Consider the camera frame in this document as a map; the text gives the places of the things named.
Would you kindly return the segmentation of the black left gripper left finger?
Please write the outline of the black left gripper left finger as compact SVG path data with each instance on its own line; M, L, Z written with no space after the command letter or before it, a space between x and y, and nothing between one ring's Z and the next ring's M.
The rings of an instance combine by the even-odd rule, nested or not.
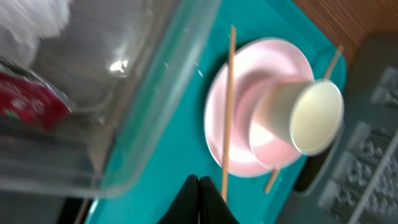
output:
M199 180L189 175L158 224L198 224Z

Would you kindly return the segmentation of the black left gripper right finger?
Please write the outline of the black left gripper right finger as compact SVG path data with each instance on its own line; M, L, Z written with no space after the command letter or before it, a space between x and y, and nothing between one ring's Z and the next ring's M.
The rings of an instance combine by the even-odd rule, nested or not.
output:
M239 224L210 177L200 179L200 224Z

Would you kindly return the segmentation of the wooden chopstick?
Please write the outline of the wooden chopstick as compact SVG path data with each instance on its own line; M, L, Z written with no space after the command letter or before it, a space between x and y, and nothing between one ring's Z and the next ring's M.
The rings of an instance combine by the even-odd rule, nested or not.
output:
M229 167L229 148L231 139L231 123L233 117L233 95L234 95L234 55L236 51L236 28L231 26L229 33L229 52L228 52L228 74L226 81L226 101L224 108L224 135L223 135L223 164L221 196L225 202L228 198L228 167Z
M333 72L333 70L334 70L334 68L336 66L336 63L337 63L337 61L338 61L338 59L339 59L339 57L340 57L340 55L342 54L343 51L344 51L343 45L339 44L338 47L335 50L335 53L334 53L329 65L328 65L325 73L323 74L323 78L322 78L323 80L329 80L330 79L330 76L331 76L331 74L332 74L332 72ZM273 185L274 185L276 179L278 178L279 173L280 173L280 168L274 169L272 171L272 174L271 174L271 176L270 176L270 178L269 178L269 180L268 180L268 182L267 182L267 184L266 184L266 186L264 188L265 194L268 194L272 190Z

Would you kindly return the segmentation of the red snack wrapper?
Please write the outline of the red snack wrapper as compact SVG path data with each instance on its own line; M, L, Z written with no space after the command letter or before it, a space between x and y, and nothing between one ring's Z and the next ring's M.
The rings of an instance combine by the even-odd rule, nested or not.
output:
M51 128L72 113L63 96L32 70L1 59L2 115Z

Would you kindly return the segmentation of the white napkin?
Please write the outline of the white napkin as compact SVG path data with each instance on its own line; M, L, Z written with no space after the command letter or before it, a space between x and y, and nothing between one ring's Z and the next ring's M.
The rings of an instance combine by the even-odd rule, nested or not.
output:
M1 0L1 57L29 67L40 41L60 36L72 0Z

